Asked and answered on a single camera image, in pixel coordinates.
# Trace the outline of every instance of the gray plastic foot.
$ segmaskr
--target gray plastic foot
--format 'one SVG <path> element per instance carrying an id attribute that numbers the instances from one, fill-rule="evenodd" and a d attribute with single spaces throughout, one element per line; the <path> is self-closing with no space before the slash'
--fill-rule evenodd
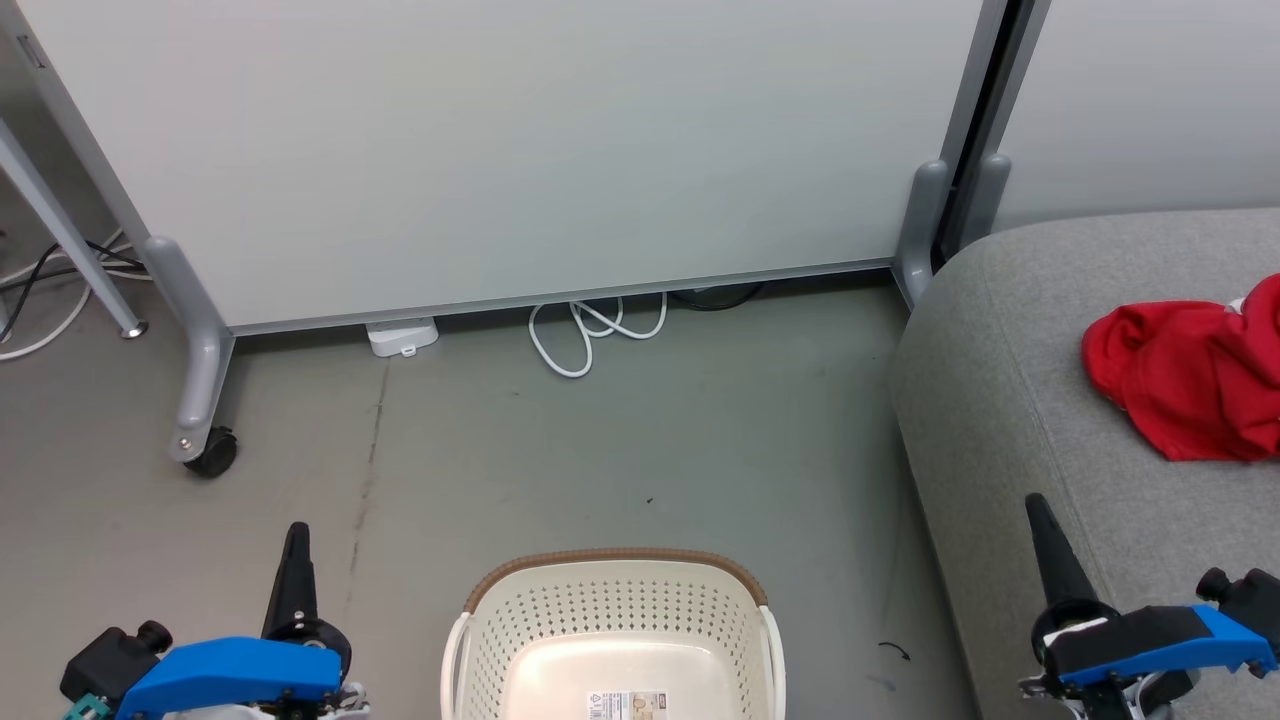
<path id="1" fill-rule="evenodd" d="M 933 279 L 933 238 L 947 201 L 947 164 L 942 160 L 929 160 L 920 165 L 911 181 L 902 233 L 897 238 L 897 254 L 893 256 L 893 279 L 897 281 L 908 309 L 915 307 L 916 300 Z"/>
<path id="2" fill-rule="evenodd" d="M 169 443 L 169 456 L 187 462 L 205 451 L 236 338 L 177 242 L 150 237 L 142 251 L 151 277 L 187 332 L 187 382 L 178 401 L 178 427 Z"/>

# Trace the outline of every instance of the white plastic basket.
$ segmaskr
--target white plastic basket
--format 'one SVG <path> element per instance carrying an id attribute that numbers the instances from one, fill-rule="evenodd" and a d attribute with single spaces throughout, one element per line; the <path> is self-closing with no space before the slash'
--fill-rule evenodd
<path id="1" fill-rule="evenodd" d="M 443 720 L 785 720 L 764 591 L 705 552 L 557 552 L 489 574 L 453 624 Z"/>

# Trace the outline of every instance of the gray floor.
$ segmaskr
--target gray floor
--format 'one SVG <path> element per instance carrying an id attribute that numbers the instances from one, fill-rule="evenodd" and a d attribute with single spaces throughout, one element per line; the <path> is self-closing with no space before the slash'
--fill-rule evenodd
<path id="1" fill-rule="evenodd" d="M 87 234 L 111 229 L 56 138 L 33 155 Z M 47 240 L 4 186 L 0 211 L 12 270 Z M 242 455 L 215 482 L 163 451 L 182 334 L 150 286 L 122 288 L 151 322 L 142 338 L 119 340 L 92 301 L 54 345 L 0 364 L 6 715 L 65 711 L 63 665 L 109 625 L 253 634 L 284 530 L 306 520 L 321 612 L 380 717 L 436 716 L 445 633 L 488 570 L 620 544 L 721 552 L 759 577 L 791 717 L 973 716 L 884 388 L 906 318 L 882 278 L 673 311 L 654 340 L 599 341 L 576 382 L 541 364 L 518 313 L 444 319 L 412 359 L 374 357 L 358 329 L 251 338 L 221 406 Z M 77 295 L 47 283 L 0 351 Z M 646 327 L 653 299 L 635 305 Z M 572 364 L 564 318 L 549 313 L 545 336 Z"/>

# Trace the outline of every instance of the white cable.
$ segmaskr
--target white cable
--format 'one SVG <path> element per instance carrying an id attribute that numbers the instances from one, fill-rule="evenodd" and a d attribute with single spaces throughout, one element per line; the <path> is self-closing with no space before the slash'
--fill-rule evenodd
<path id="1" fill-rule="evenodd" d="M 90 295 L 91 293 L 90 293 L 90 290 L 88 290 L 88 283 L 84 283 L 84 292 L 81 293 L 79 302 L 77 302 L 76 307 L 72 309 L 70 315 L 67 315 L 67 319 L 63 320 L 63 324 L 60 324 L 56 328 L 54 328 L 54 332 L 46 334 L 45 340 L 33 342 L 33 343 L 28 345 L 27 347 L 23 347 L 22 350 L 14 350 L 13 352 L 0 354 L 0 363 L 3 363 L 5 360 L 17 360 L 18 357 L 22 357 L 24 355 L 31 355 L 32 352 L 40 350 L 41 347 L 49 345 L 50 342 L 54 342 L 55 340 L 58 340 L 58 336 L 63 334 L 63 331 L 65 331 L 67 328 L 69 328 L 70 324 L 76 322 L 76 318 L 79 316 L 79 311 L 84 309 L 84 304 L 88 302 L 88 296 Z"/>
<path id="2" fill-rule="evenodd" d="M 111 249 L 111 243 L 115 242 L 116 240 L 119 240 L 120 234 L 123 234 L 123 231 L 120 228 L 116 228 L 115 232 L 111 233 L 111 237 L 106 238 L 106 242 L 102 243 L 102 247 L 110 250 Z M 127 243 L 122 245 L 120 247 L 118 247 L 116 250 L 128 250 L 129 247 L 132 247 L 132 245 L 127 242 Z M 49 259 L 51 260 L 54 258 L 65 258 L 65 256 L 67 256 L 65 252 L 54 252 L 52 255 L 49 256 Z M 99 255 L 100 260 L 106 260 L 106 258 L 109 258 L 109 255 L 106 255 L 106 254 L 100 254 Z M 119 260 L 104 261 L 102 265 L 104 266 L 109 266 L 109 268 L 132 266 L 128 263 L 120 263 Z M 18 273 L 10 274 L 9 277 L 5 277 L 5 278 L 0 278 L 0 284 L 4 284 L 4 283 L 8 283 L 10 281 L 14 281 L 17 278 L 24 277 L 28 273 L 33 272 L 35 269 L 36 269 L 36 264 L 32 263 L 26 269 L 19 270 Z M 108 270 L 108 273 L 113 274 L 115 277 L 128 278 L 128 279 L 134 279 L 134 281 L 143 281 L 143 279 L 145 281 L 150 281 L 151 279 L 150 275 L 136 275 L 136 274 L 129 274 L 129 273 L 119 273 L 119 272 L 115 272 L 115 270 Z M 63 332 L 65 332 L 67 328 L 69 328 L 70 324 L 76 322 L 76 318 L 79 316 L 81 310 L 84 309 L 84 305 L 88 302 L 88 296 L 91 293 L 92 293 L 92 291 L 90 290 L 88 283 L 84 283 L 84 292 L 81 293 L 81 299 L 76 304 L 76 307 L 72 307 L 70 314 L 67 315 L 67 319 L 64 319 L 60 325 L 58 325 L 56 328 L 54 328 L 54 332 L 49 333 L 42 340 L 38 340 L 38 341 L 28 345 L 27 347 L 23 347 L 22 350 L 14 350 L 13 352 L 0 354 L 0 363 L 4 363 L 5 360 L 17 360 L 18 357 L 23 357 L 26 355 L 31 355 L 32 352 L 40 350 L 41 347 L 45 347 L 46 345 L 49 345 L 50 342 L 54 342 L 55 340 L 58 340 L 58 336 L 63 334 Z M 0 338 L 0 342 L 4 342 L 5 340 L 9 340 L 9 338 L 8 337 Z"/>
<path id="3" fill-rule="evenodd" d="M 630 329 L 623 328 L 621 325 L 621 323 L 622 323 L 622 299 L 618 297 L 616 300 L 618 302 L 618 313 L 617 313 L 617 315 L 612 320 L 608 319 L 608 318 L 605 318 L 604 315 L 596 313 L 594 307 L 591 307 L 590 305 L 588 305 L 585 302 L 572 301 L 572 302 L 568 304 L 570 315 L 573 316 L 573 323 L 577 325 L 577 332 L 579 332 L 579 334 L 582 336 L 582 345 L 586 346 L 586 364 L 582 365 L 582 369 L 580 369 L 580 370 L 566 370 L 564 368 L 561 368 L 559 365 L 557 365 L 556 361 L 552 360 L 552 356 L 547 354 L 547 348 L 543 347 L 541 341 L 538 340 L 538 331 L 534 328 L 534 320 L 538 318 L 538 311 L 543 309 L 541 305 L 535 305 L 534 310 L 531 313 L 529 313 L 529 340 L 534 341 L 534 347 L 538 350 L 538 354 L 543 356 L 543 360 L 547 363 L 547 365 L 552 370 L 556 370 L 557 374 L 564 375 L 566 378 L 581 378 L 582 375 L 585 375 L 586 373 L 589 373 L 591 370 L 591 361 L 593 361 L 591 338 L 593 337 L 608 337 L 608 336 L 613 334 L 614 332 L 617 332 L 620 334 L 625 334 L 625 336 L 630 337 L 631 340 L 649 340 L 650 337 L 658 334 L 658 331 L 662 329 L 662 324 L 667 322 L 667 293 L 666 292 L 662 293 L 662 310 L 658 311 L 658 324 L 655 324 L 653 327 L 653 329 L 649 331 L 649 332 L 646 332 L 646 333 L 637 333 L 635 331 L 630 331 Z M 593 329 L 588 328 L 586 323 L 582 322 L 582 310 L 586 310 L 588 313 L 590 313 L 590 315 L 593 318 L 595 318 L 596 320 L 604 323 L 604 329 L 603 331 L 593 331 Z"/>

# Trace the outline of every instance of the sticker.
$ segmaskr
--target sticker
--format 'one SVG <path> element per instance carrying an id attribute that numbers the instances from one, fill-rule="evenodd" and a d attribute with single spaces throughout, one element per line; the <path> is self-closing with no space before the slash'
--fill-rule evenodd
<path id="1" fill-rule="evenodd" d="M 591 693 L 586 720 L 667 720 L 667 693 Z"/>

